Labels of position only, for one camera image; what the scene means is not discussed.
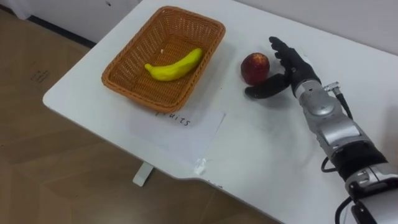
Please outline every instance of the woven basket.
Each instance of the woven basket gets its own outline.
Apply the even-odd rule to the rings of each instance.
[[[108,88],[152,108],[169,113],[188,100],[225,34],[222,23],[177,7],[160,8],[108,65],[102,82]],[[200,64],[184,77],[160,82],[144,64],[170,65],[200,47]]]

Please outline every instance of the black cable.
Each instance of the black cable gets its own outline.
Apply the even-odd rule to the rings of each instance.
[[[342,94],[342,93],[337,94],[337,95],[336,95],[336,98],[337,98],[338,101],[340,101],[341,105],[343,106],[344,110],[345,110],[346,113],[347,113],[347,116],[348,116],[350,119],[353,119],[353,114],[351,114],[351,111],[349,110],[349,106],[348,106],[347,101],[346,101],[346,99],[344,98],[343,94]]]
[[[341,216],[341,212],[343,211],[343,209],[352,201],[353,199],[351,199],[351,197],[348,197],[346,200],[344,200],[336,209],[336,213],[335,213],[335,223],[336,224],[340,224],[340,216]]]
[[[322,172],[334,172],[334,171],[337,171],[336,168],[330,168],[330,169],[326,169],[325,168],[326,163],[328,163],[328,161],[329,161],[329,158],[327,158],[327,157],[323,160],[322,165],[321,165]]]

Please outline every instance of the metal forearm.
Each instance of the metal forearm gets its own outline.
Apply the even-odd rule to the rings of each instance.
[[[346,144],[356,141],[371,143],[364,131],[343,113],[340,102],[330,96],[319,82],[302,82],[296,88],[295,96],[303,108],[308,127],[317,135],[330,160]]]
[[[358,223],[395,223],[398,214],[398,172],[376,149],[365,132],[343,113],[338,86],[322,87],[318,80],[304,80],[294,88],[311,132],[345,181]]]

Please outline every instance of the black glove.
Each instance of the black glove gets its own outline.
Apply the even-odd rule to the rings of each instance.
[[[270,37],[272,49],[276,50],[275,57],[280,59],[280,64],[285,68],[284,74],[276,74],[256,86],[247,87],[247,96],[256,99],[263,99],[274,96],[292,85],[293,93],[300,83],[305,80],[316,80],[319,78],[313,71],[311,65],[300,57],[295,49],[288,47],[277,37]]]

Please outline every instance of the robotic arm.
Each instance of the robotic arm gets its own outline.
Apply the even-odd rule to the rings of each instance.
[[[340,212],[353,201],[355,205],[351,212],[357,223],[398,223],[397,168],[387,162],[353,121],[339,84],[322,87],[313,68],[295,49],[276,37],[269,40],[285,73],[276,74],[258,86],[248,87],[245,93],[251,98],[268,98],[292,87],[308,127],[345,181],[349,197],[337,209],[335,222],[340,223]]]

